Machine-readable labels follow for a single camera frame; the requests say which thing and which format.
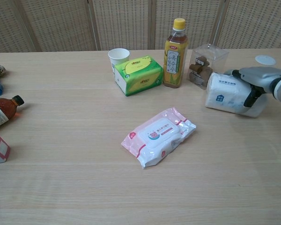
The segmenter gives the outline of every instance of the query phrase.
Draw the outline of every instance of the wooden table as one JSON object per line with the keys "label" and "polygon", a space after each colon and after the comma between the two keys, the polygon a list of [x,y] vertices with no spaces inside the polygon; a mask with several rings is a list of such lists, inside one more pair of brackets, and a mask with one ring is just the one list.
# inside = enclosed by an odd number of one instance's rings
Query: wooden table
{"label": "wooden table", "polygon": [[[163,50],[150,54],[161,65]],[[281,49],[231,50],[226,69],[258,66]],[[186,67],[191,51],[188,52]],[[257,119],[204,107],[185,80],[125,97],[107,52],[0,53],[4,97],[20,116],[0,127],[11,146],[0,164],[0,225],[281,225],[281,103]],[[197,131],[142,169],[120,143],[175,106]]]}

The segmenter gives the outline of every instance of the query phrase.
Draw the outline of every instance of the white paper cup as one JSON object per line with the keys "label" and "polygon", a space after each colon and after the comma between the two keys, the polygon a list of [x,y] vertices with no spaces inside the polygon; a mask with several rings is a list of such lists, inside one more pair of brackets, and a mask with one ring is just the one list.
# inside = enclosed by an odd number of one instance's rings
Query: white paper cup
{"label": "white paper cup", "polygon": [[111,60],[112,71],[114,74],[114,66],[129,60],[130,52],[125,48],[114,48],[108,52],[108,57]]}

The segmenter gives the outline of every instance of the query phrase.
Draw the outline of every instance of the bottle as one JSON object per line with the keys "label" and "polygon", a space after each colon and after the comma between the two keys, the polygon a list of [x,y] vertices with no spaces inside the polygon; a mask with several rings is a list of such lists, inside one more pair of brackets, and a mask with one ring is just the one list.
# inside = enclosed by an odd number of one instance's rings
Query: bottle
{"label": "bottle", "polygon": [[176,18],[172,34],[165,42],[163,84],[171,88],[181,85],[188,38],[185,35],[185,19]]}
{"label": "bottle", "polygon": [[0,125],[10,120],[15,115],[17,107],[23,104],[23,99],[18,95],[12,99],[0,98]]}

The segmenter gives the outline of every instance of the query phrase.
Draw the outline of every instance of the red stripe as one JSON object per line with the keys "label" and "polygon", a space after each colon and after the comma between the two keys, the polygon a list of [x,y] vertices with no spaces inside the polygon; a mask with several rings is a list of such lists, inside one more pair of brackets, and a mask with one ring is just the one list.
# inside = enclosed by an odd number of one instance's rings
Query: red stripe
{"label": "red stripe", "polygon": [[164,135],[165,133],[169,132],[169,131],[172,130],[172,129],[173,129],[172,127],[169,128],[169,129],[167,129],[166,131],[164,131],[163,133],[161,133],[161,135]]}
{"label": "red stripe", "polygon": [[137,158],[140,156],[141,150],[142,150],[145,146],[146,146],[146,145],[144,144],[143,146],[140,147],[139,153],[138,153],[137,156],[136,156]]}

